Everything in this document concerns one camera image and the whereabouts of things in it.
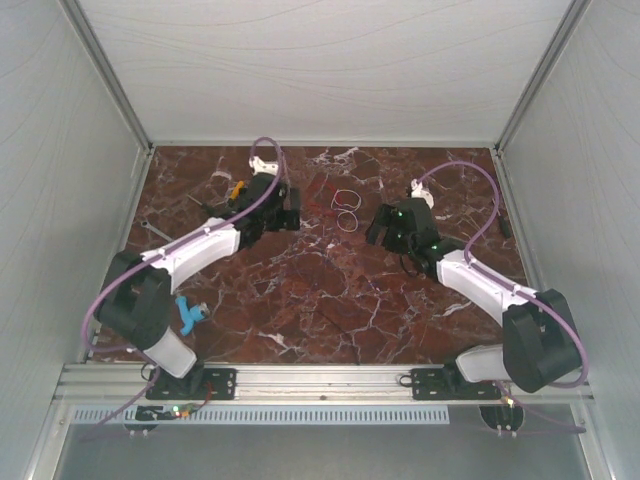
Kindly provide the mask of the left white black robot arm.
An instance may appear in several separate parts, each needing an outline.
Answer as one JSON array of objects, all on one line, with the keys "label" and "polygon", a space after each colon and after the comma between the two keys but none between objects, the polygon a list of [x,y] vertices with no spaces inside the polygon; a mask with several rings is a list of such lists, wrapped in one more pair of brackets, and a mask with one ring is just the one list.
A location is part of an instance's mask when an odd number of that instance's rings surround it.
[{"label": "left white black robot arm", "polygon": [[255,174],[236,196],[213,207],[194,231],[142,254],[114,256],[92,316],[170,375],[184,398],[199,395],[204,371],[170,327],[177,288],[214,262],[253,246],[264,233],[300,228],[300,192],[270,173]]}]

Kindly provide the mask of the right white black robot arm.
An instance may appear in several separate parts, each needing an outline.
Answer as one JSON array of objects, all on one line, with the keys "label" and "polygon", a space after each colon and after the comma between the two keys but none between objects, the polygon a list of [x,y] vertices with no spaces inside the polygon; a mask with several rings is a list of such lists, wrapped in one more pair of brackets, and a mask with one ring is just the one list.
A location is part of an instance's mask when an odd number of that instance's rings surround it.
[{"label": "right white black robot arm", "polygon": [[380,205],[366,231],[371,245],[411,262],[417,274],[464,296],[502,329],[500,343],[472,347],[442,373],[445,391],[465,397],[477,383],[510,381],[527,393],[566,386],[564,376],[584,373],[586,351],[566,298],[509,280],[463,244],[442,236],[422,198]]}]

